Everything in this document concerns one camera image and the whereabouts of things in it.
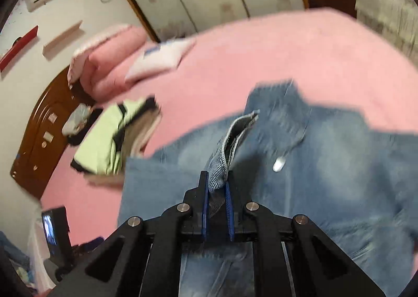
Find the white wall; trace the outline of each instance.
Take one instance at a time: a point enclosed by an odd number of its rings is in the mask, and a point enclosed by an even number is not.
[[[51,60],[43,57],[43,44],[78,20],[83,20],[83,35],[78,35]],[[99,0],[51,0],[32,13],[20,1],[0,33],[2,55],[16,38],[39,26],[38,39],[20,52],[0,80],[0,230],[23,251],[38,203],[15,183],[9,171],[28,118],[43,90],[69,65],[72,52],[80,43],[119,22],[140,25],[126,0],[106,4]]]

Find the pink bedsheet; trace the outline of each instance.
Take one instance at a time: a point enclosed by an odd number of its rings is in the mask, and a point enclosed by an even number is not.
[[[381,37],[329,9],[280,13],[199,34],[177,71],[139,82],[124,98],[155,94],[162,121],[146,154],[244,108],[259,82],[293,78],[311,103],[354,107],[370,126],[418,133],[418,73]],[[73,244],[116,228],[121,191],[89,186],[62,156],[41,199],[65,205]]]

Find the blue gripper pad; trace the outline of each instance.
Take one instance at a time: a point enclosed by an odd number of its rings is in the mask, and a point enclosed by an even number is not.
[[[234,241],[234,209],[233,202],[231,200],[231,191],[229,190],[229,182],[225,185],[225,207],[227,210],[227,221],[228,221],[228,233],[229,239]]]
[[[203,240],[206,240],[207,237],[207,214],[209,209],[209,186],[208,186],[208,177],[206,176],[206,185],[205,185],[205,201],[203,204],[203,213],[202,213],[202,236]]]

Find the metal bolt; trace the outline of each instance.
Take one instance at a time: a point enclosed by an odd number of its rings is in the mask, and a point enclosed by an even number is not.
[[[309,218],[306,217],[305,215],[297,215],[295,217],[295,220],[298,224],[304,225],[308,223]]]
[[[190,206],[189,204],[186,204],[185,202],[177,205],[177,211],[187,212],[189,210],[190,210]]]
[[[129,226],[138,226],[141,223],[141,219],[139,217],[131,217],[128,219]]]
[[[250,211],[257,211],[260,206],[256,202],[248,202],[245,207]]]

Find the folded clothes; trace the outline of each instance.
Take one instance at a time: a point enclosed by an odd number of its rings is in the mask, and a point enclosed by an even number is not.
[[[256,88],[243,114],[252,112],[257,120],[239,142],[245,126],[233,133],[230,146],[225,137],[242,114],[150,159],[129,158],[118,223],[160,216],[197,186],[201,170],[216,193],[230,169],[244,195],[277,215],[307,215],[387,297],[398,296],[418,234],[418,137],[371,130],[357,112],[310,106],[291,82]],[[184,251],[179,296],[208,295],[254,295],[251,244]]]
[[[153,97],[125,100],[108,107],[79,146],[71,166],[79,172],[98,175],[118,174],[126,130],[147,111],[158,110]]]
[[[155,109],[147,110],[137,120],[126,127],[121,150],[122,169],[125,169],[126,159],[129,156],[141,156],[141,149],[148,142],[160,120],[161,113],[156,107]]]
[[[5,255],[8,260],[10,260],[17,275],[26,287],[29,288],[29,291],[35,295],[37,291],[33,273],[31,271],[30,258],[14,246],[2,231],[0,231],[0,248],[1,250],[4,250]]]

